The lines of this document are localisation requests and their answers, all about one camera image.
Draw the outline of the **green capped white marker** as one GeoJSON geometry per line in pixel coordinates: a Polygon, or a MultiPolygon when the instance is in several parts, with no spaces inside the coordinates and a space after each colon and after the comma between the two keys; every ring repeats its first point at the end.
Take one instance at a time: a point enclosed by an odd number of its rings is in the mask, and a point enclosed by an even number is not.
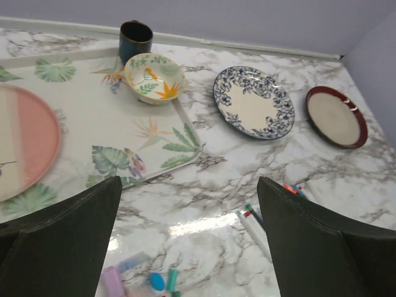
{"type": "Polygon", "coordinates": [[[306,178],[305,183],[306,183],[308,189],[310,190],[315,201],[318,203],[322,203],[323,202],[322,195],[321,195],[320,191],[318,190],[318,188],[316,187],[316,185],[313,183],[313,181],[310,178],[306,178]]]}

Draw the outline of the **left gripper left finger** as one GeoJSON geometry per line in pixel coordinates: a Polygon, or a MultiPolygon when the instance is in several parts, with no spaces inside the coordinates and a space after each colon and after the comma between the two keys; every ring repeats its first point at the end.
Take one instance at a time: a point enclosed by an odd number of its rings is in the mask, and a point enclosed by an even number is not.
{"type": "Polygon", "coordinates": [[[1,224],[1,296],[95,296],[122,193],[113,176],[1,224]]]}

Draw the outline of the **purple highlighter cap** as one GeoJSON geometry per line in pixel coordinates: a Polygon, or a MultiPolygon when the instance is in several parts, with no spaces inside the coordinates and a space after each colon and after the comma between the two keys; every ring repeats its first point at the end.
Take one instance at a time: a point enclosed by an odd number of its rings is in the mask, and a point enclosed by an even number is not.
{"type": "Polygon", "coordinates": [[[108,297],[126,297],[121,276],[116,267],[107,267],[101,273],[101,280],[104,284],[106,295],[108,297]]]}

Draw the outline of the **small pen cap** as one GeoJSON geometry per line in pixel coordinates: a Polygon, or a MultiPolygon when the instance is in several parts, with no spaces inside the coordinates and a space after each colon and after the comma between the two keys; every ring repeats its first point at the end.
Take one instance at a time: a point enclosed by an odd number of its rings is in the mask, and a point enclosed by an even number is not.
{"type": "Polygon", "coordinates": [[[127,272],[128,270],[133,269],[134,267],[139,266],[141,263],[148,260],[148,255],[144,252],[140,252],[132,257],[129,257],[118,264],[118,271],[120,273],[127,272]]]}

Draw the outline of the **teal marker cap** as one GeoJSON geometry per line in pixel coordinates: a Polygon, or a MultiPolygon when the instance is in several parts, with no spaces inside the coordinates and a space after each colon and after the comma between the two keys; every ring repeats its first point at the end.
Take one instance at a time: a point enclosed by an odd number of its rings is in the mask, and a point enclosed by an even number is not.
{"type": "Polygon", "coordinates": [[[166,290],[170,292],[176,291],[176,284],[178,278],[179,270],[177,269],[170,269],[168,273],[168,281],[166,284],[166,290]]]}

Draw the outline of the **blue highlighter cap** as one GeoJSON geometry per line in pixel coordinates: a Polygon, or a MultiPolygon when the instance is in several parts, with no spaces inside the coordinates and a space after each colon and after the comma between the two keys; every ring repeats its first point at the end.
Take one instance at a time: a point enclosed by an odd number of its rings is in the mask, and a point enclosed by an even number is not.
{"type": "Polygon", "coordinates": [[[165,281],[163,277],[156,272],[149,275],[150,286],[156,291],[163,291],[165,289],[165,281]]]}

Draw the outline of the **orange black highlighter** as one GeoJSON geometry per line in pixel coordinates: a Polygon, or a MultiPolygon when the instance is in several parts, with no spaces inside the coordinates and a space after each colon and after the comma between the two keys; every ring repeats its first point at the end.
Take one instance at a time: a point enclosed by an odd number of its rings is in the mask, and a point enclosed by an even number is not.
{"type": "Polygon", "coordinates": [[[284,184],[283,187],[284,187],[285,189],[289,190],[290,192],[294,193],[294,194],[297,194],[297,193],[298,193],[298,191],[297,191],[293,186],[289,186],[289,185],[287,185],[287,184],[284,184]]]}

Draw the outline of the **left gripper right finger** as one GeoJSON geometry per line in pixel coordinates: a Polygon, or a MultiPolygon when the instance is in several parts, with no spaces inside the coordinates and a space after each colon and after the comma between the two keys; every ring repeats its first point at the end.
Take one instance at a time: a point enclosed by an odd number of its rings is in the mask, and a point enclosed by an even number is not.
{"type": "Polygon", "coordinates": [[[260,211],[281,296],[395,296],[395,231],[345,217],[268,177],[260,211]]]}

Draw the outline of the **teal capped white marker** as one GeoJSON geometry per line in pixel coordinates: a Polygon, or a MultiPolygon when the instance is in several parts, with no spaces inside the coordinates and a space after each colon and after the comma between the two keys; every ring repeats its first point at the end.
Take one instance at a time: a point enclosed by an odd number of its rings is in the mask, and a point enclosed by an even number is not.
{"type": "Polygon", "coordinates": [[[264,229],[260,226],[259,222],[256,220],[251,212],[242,213],[240,211],[236,211],[236,215],[238,216],[244,228],[250,234],[253,241],[258,245],[264,257],[270,263],[272,263],[272,256],[270,253],[267,236],[264,229]]]}

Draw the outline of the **dark green pen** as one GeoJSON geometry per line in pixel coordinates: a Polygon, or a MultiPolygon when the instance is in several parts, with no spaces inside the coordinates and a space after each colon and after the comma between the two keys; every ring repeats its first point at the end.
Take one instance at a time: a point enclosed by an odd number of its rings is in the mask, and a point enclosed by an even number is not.
{"type": "Polygon", "coordinates": [[[262,224],[262,223],[263,223],[262,217],[260,217],[260,216],[257,214],[257,212],[254,210],[254,207],[253,207],[251,204],[246,204],[246,205],[245,205],[245,208],[246,208],[246,210],[247,210],[251,215],[253,215],[253,217],[256,219],[256,221],[257,221],[259,224],[262,224]]]}

